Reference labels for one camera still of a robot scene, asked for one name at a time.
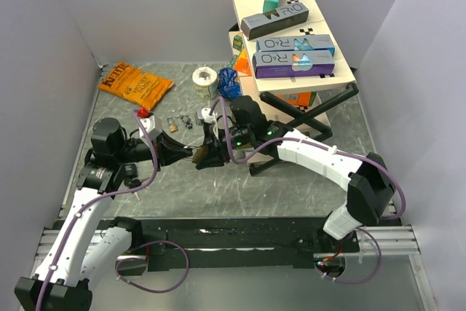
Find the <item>large brass padlock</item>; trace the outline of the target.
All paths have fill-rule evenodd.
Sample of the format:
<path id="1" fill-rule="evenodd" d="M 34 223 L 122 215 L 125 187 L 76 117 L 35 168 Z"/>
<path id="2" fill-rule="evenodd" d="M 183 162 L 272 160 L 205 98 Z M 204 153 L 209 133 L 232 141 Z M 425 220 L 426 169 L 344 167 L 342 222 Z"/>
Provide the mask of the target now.
<path id="1" fill-rule="evenodd" d="M 184 157 L 184 159 L 194 163 L 195 165 L 198 165 L 208 155 L 208 147 L 205 145 L 185 146 L 184 148 L 189 151 L 188 156 Z"/>

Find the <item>small brass padlock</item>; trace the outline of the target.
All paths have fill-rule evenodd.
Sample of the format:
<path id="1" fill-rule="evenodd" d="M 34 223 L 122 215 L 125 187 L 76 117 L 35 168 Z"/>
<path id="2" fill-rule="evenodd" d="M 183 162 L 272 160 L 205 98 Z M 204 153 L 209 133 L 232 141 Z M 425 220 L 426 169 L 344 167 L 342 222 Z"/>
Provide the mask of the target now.
<path id="1" fill-rule="evenodd" d="M 170 133 L 176 133 L 178 132 L 178 126 L 175 123 L 175 120 L 172 117 L 167 118 L 167 123 L 168 123 L 168 130 Z"/>

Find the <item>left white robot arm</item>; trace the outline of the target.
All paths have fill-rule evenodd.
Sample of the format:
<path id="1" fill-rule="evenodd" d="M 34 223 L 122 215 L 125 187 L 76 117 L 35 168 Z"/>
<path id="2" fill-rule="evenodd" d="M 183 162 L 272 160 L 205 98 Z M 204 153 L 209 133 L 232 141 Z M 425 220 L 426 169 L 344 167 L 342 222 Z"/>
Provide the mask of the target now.
<path id="1" fill-rule="evenodd" d="M 20 278 L 15 286 L 24 310 L 89 310 L 93 291 L 117 258 L 142 249 L 142 223 L 122 217 L 110 223 L 95 247 L 90 243 L 103 214 L 122 193 L 120 186 L 129 193 L 143 188 L 136 163 L 150 160 L 159 170 L 190 157 L 192 149 L 164 132 L 154 115 L 137 123 L 138 138 L 129 137 L 113 117 L 94 124 L 66 220 L 33 276 Z"/>

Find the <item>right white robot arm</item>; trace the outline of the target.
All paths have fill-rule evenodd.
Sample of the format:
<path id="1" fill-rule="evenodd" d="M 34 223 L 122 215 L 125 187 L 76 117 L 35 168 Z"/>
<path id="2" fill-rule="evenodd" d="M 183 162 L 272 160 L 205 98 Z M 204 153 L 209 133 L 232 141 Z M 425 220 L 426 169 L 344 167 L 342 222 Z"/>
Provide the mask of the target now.
<path id="1" fill-rule="evenodd" d="M 329 214 L 318 233 L 319 246 L 325 251 L 335 251 L 354 229 L 375 226 L 384 219 L 396 186 L 378 154 L 346 153 L 311 139 L 296 128 L 267 119 L 249 96 L 241 96 L 228 106 L 222 98 L 215 103 L 221 106 L 221 114 L 209 107 L 197 112 L 204 130 L 204 141 L 193 160 L 198 170 L 221 167 L 230 161 L 238 164 L 234 150 L 246 147 L 250 149 L 249 158 L 261 153 L 334 182 L 347 197 Z"/>

